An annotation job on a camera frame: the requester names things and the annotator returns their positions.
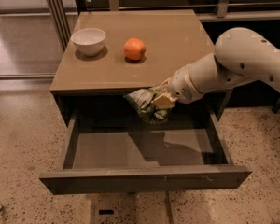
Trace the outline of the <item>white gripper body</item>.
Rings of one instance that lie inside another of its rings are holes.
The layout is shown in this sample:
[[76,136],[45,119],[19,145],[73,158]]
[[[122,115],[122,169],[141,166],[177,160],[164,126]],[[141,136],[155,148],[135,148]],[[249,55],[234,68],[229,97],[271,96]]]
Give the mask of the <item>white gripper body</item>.
[[168,91],[181,104],[190,104],[203,98],[203,94],[194,86],[189,64],[174,72]]

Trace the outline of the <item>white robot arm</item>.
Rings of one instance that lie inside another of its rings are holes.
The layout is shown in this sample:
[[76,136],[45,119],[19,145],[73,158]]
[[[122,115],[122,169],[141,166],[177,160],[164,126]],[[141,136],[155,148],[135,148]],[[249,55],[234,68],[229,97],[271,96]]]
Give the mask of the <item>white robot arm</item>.
[[190,104],[211,91],[255,80],[280,93],[280,49],[250,29],[232,28],[217,39],[212,53],[175,71],[152,104],[159,109]]

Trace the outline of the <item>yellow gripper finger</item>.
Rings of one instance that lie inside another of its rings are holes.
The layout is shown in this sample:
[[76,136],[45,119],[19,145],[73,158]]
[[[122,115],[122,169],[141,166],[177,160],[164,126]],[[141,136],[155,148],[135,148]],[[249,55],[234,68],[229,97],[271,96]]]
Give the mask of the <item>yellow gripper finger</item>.
[[160,85],[156,86],[154,88],[154,90],[156,92],[163,92],[163,91],[166,91],[168,89],[168,86],[169,86],[169,82],[170,82],[170,79],[167,78],[166,80],[164,80]]
[[157,93],[152,99],[151,103],[158,109],[170,109],[175,106],[176,101],[177,97],[166,91]]

